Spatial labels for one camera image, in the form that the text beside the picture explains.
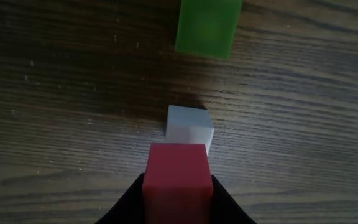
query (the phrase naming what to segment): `wooden table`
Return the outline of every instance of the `wooden table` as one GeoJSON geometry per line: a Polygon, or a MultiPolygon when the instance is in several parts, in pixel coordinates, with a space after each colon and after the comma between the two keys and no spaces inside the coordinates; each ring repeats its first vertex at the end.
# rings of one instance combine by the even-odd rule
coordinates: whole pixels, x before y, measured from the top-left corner
{"type": "Polygon", "coordinates": [[[244,1],[230,60],[173,51],[180,1],[0,0],[0,223],[94,223],[205,106],[258,223],[358,223],[358,0],[244,1]]]}

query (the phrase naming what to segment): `red block top face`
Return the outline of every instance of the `red block top face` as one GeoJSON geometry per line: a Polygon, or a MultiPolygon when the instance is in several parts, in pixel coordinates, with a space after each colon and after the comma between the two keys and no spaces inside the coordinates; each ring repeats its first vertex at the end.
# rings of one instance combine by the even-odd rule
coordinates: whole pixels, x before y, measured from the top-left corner
{"type": "Polygon", "coordinates": [[[143,188],[211,188],[204,144],[157,144],[150,147],[143,188]]]}

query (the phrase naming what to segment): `white block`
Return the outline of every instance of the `white block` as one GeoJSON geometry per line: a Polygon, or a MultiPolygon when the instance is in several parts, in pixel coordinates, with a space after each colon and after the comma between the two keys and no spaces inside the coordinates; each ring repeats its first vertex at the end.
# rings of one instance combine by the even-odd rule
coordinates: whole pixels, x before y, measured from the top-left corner
{"type": "Polygon", "coordinates": [[[205,144],[209,153],[214,126],[209,111],[182,106],[169,106],[166,143],[205,144]]]}

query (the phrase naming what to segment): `red block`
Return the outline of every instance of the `red block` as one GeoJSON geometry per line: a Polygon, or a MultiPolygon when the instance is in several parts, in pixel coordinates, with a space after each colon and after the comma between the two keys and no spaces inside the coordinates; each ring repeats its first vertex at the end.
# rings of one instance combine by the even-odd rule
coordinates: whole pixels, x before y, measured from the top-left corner
{"type": "Polygon", "coordinates": [[[204,144],[152,144],[144,176],[147,224],[209,223],[213,194],[204,144]]]}

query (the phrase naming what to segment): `green block side face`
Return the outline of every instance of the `green block side face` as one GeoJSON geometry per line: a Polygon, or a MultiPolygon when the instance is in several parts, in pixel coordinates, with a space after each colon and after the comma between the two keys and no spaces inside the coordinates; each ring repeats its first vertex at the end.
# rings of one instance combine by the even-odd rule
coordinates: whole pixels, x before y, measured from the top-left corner
{"type": "Polygon", "coordinates": [[[229,58],[242,0],[182,0],[175,50],[229,58]]]}

